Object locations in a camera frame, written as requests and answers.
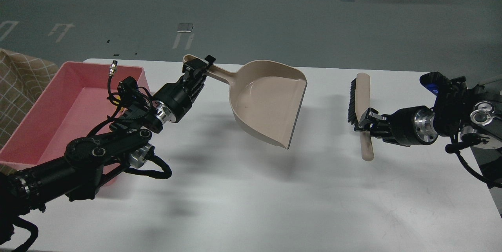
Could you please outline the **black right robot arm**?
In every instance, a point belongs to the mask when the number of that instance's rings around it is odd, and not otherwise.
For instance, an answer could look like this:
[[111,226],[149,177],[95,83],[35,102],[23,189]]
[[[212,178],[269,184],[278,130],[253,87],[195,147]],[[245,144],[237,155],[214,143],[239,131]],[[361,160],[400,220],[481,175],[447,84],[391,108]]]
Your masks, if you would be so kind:
[[435,96],[432,107],[379,114],[370,106],[370,76],[358,73],[352,80],[347,120],[359,133],[363,160],[374,159],[372,138],[410,147],[432,145],[438,137],[448,137],[447,153],[455,154],[463,168],[489,188],[501,188],[501,158],[481,166],[478,173],[461,155],[466,148],[501,152],[501,95],[486,91],[487,81],[470,89],[465,77],[449,79],[438,72],[424,74],[419,81]]

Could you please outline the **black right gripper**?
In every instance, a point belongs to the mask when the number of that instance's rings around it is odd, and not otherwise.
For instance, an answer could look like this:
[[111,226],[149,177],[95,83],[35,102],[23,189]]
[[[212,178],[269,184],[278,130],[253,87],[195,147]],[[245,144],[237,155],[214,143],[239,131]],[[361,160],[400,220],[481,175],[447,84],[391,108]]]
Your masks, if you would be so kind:
[[379,114],[376,109],[368,108],[354,125],[354,131],[367,131],[371,137],[389,144],[408,147],[431,145],[438,138],[433,125],[434,118],[434,112],[426,106],[399,109],[391,115]]

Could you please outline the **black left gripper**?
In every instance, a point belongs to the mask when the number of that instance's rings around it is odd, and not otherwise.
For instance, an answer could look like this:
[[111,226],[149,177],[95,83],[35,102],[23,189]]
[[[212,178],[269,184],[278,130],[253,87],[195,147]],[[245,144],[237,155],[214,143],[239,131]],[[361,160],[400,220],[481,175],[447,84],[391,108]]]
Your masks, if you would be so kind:
[[156,116],[163,124],[178,123],[193,106],[196,96],[206,82],[207,71],[216,58],[207,55],[204,59],[194,58],[183,64],[182,81],[167,83],[153,96]]

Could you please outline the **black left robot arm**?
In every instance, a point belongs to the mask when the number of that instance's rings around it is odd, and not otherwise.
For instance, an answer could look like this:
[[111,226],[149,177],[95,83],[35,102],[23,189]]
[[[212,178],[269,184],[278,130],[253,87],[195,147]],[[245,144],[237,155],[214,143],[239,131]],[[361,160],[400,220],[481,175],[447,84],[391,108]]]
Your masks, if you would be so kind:
[[26,252],[39,229],[22,216],[32,210],[44,212],[46,203],[60,196],[70,201],[92,200],[120,173],[170,178],[171,168],[155,154],[149,140],[166,122],[179,122],[191,109],[215,60],[208,55],[185,61],[177,82],[163,85],[153,95],[133,77],[120,81],[112,92],[118,69],[114,60],[108,72],[107,100],[115,112],[86,137],[70,141],[62,157],[8,175],[1,173],[1,243],[11,240],[15,227],[23,228],[30,236],[15,251]]

